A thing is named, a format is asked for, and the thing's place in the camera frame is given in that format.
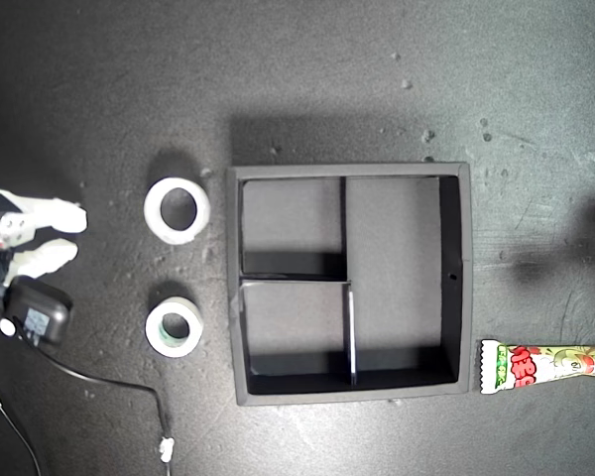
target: gray table surface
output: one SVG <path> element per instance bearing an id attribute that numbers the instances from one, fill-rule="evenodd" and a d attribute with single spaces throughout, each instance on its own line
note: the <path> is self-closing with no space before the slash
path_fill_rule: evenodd
<path id="1" fill-rule="evenodd" d="M 79 256 L 48 277 L 77 307 L 58 356 L 165 392 L 175 476 L 595 475 L 592 378 L 236 406 L 225 169 L 426 156 L 472 167 L 473 338 L 595 343 L 595 1 L 0 1 L 0 186 L 89 213 Z M 148 185 L 205 168 L 210 225 L 161 243 Z M 205 318 L 179 360 L 143 330 L 171 293 Z M 0 391 L 49 474 L 164 474 L 148 397 L 84 385 L 1 335 Z M 15 474 L 34 473 L 0 419 L 0 475 Z"/>

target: colorful snack wrapper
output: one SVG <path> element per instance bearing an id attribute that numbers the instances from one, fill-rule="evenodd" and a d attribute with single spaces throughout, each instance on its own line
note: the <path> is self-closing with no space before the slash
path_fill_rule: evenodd
<path id="1" fill-rule="evenodd" d="M 507 345 L 483 340 L 481 393 L 495 394 L 525 385 L 595 376 L 595 346 Z"/>

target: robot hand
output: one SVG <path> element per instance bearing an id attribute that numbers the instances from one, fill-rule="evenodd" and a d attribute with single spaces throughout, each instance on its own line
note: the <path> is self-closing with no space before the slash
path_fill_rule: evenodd
<path id="1" fill-rule="evenodd" d="M 31 241 L 38 228 L 52 227 L 64 233 L 86 229 L 86 211 L 58 198 L 28 198 L 0 190 L 0 248 Z"/>
<path id="2" fill-rule="evenodd" d="M 77 245 L 64 239 L 45 243 L 33 251 L 12 248 L 31 241 L 38 228 L 65 233 L 86 229 L 86 211 L 58 198 L 28 198 L 0 189 L 0 298 L 16 276 L 38 278 L 53 273 L 77 255 Z"/>

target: tape roll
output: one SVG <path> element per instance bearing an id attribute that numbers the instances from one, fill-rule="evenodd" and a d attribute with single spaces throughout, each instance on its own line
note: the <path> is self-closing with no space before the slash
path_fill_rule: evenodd
<path id="1" fill-rule="evenodd" d="M 163 322 L 166 314 L 177 314 L 187 322 L 189 335 L 183 338 L 173 337 L 165 330 Z M 202 335 L 200 311 L 184 297 L 170 297 L 161 302 L 148 315 L 146 336 L 150 345 L 166 357 L 183 357 L 194 350 Z"/>
<path id="2" fill-rule="evenodd" d="M 185 230 L 174 230 L 163 219 L 161 204 L 168 193 L 177 188 L 185 190 L 196 203 L 196 216 Z M 209 198 L 200 185 L 184 178 L 164 178 L 152 185 L 143 204 L 143 214 L 152 232 L 169 245 L 189 243 L 209 222 Z"/>

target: black cable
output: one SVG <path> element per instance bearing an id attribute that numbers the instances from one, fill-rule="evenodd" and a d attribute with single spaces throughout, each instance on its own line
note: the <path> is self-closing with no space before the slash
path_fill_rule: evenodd
<path id="1" fill-rule="evenodd" d="M 29 443 L 29 441 L 27 440 L 27 438 L 24 437 L 24 435 L 20 432 L 20 430 L 18 429 L 18 427 L 16 426 L 15 423 L 13 423 L 13 421 L 9 418 L 9 416 L 7 415 L 7 413 L 4 411 L 4 409 L 0 408 L 0 413 L 2 414 L 2 416 L 5 418 L 5 420 L 7 420 L 9 422 L 9 425 L 11 426 L 11 428 L 16 432 L 16 434 L 18 436 L 20 436 L 20 440 L 24 443 L 24 445 L 27 447 L 27 449 L 29 450 L 29 454 L 31 455 L 31 459 L 33 460 L 33 464 L 36 467 L 36 474 L 38 476 L 42 476 L 42 469 L 40 469 L 40 463 L 38 462 L 38 457 L 36 456 L 35 451 L 33 450 L 33 448 L 31 447 L 31 444 Z"/>
<path id="2" fill-rule="evenodd" d="M 146 393 L 152 395 L 155 398 L 155 401 L 157 402 L 157 411 L 159 412 L 159 420 L 161 421 L 161 431 L 163 433 L 163 438 L 171 437 L 170 426 L 168 425 L 168 419 L 166 418 L 166 413 L 164 411 L 163 402 L 161 401 L 161 396 L 159 395 L 159 392 L 156 389 L 154 389 L 152 387 L 148 387 L 147 385 L 132 384 L 130 382 L 122 382 L 120 380 L 111 380 L 111 379 L 103 379 L 103 378 L 99 378 L 99 377 L 92 377 L 90 375 L 81 373 L 75 369 L 72 369 L 71 367 L 64 365 L 62 362 L 59 362 L 54 357 L 47 354 L 44 350 L 42 350 L 41 348 L 36 346 L 33 342 L 31 342 L 31 339 L 29 339 L 29 337 L 27 337 L 24 329 L 22 328 L 22 325 L 20 324 L 20 322 L 17 319 L 14 319 L 14 324 L 16 326 L 16 331 L 17 331 L 18 335 L 27 343 L 27 345 L 30 348 L 32 348 L 36 353 L 38 353 L 39 355 L 44 357 L 56 369 L 61 370 L 65 374 L 71 375 L 71 377 L 75 377 L 77 379 L 83 380 L 83 381 L 91 383 L 91 384 L 105 384 L 105 385 L 110 385 L 110 386 L 114 386 L 114 387 L 121 387 L 124 389 L 138 390 L 138 391 L 146 392 Z M 167 466 L 168 466 L 168 468 L 167 468 L 168 474 L 170 474 L 170 463 L 167 463 Z"/>
<path id="3" fill-rule="evenodd" d="M 40 468 L 40 462 L 38 461 L 38 456 L 36 455 L 36 452 L 34 451 L 33 447 L 31 446 L 31 443 L 29 442 L 29 440 L 25 437 L 25 435 L 22 433 L 22 431 L 20 431 L 20 429 L 16 426 L 16 424 L 11 420 L 11 417 L 5 412 L 4 408 L 2 407 L 1 401 L 0 401 L 0 414 L 4 417 L 5 420 L 7 420 L 7 422 L 9 423 L 9 426 L 11 426 L 11 429 L 13 429 L 13 431 L 18 435 L 18 437 L 20 438 L 22 443 L 27 448 L 27 451 L 29 451 L 29 454 L 31 455 L 31 459 L 33 460 L 33 464 L 36 467 L 36 475 L 42 476 L 42 469 Z"/>

